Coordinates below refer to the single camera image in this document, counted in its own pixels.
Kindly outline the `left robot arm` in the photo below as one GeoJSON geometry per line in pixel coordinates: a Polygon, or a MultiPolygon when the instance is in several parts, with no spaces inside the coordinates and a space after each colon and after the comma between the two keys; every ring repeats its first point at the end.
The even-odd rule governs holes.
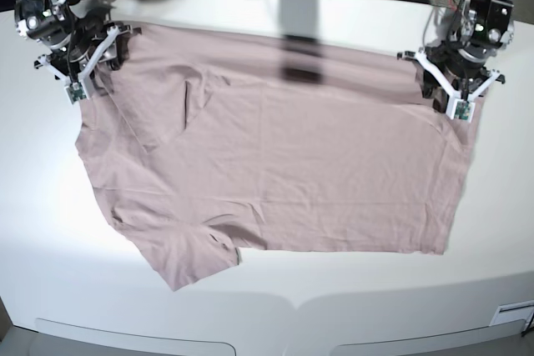
{"type": "Polygon", "coordinates": [[[459,0],[439,44],[397,55],[421,66],[422,96],[437,112],[471,122],[476,100],[493,83],[506,82],[486,62],[513,40],[513,9],[514,0],[459,0]]]}

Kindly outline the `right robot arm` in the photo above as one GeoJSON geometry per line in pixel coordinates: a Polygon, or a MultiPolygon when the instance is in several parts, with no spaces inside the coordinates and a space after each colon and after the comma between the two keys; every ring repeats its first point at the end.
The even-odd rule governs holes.
{"type": "Polygon", "coordinates": [[[14,5],[18,34],[50,49],[44,61],[65,76],[76,77],[87,67],[111,29],[117,28],[119,36],[132,32],[129,25],[112,23],[100,12],[77,17],[72,6],[80,1],[17,0],[14,5]]]}

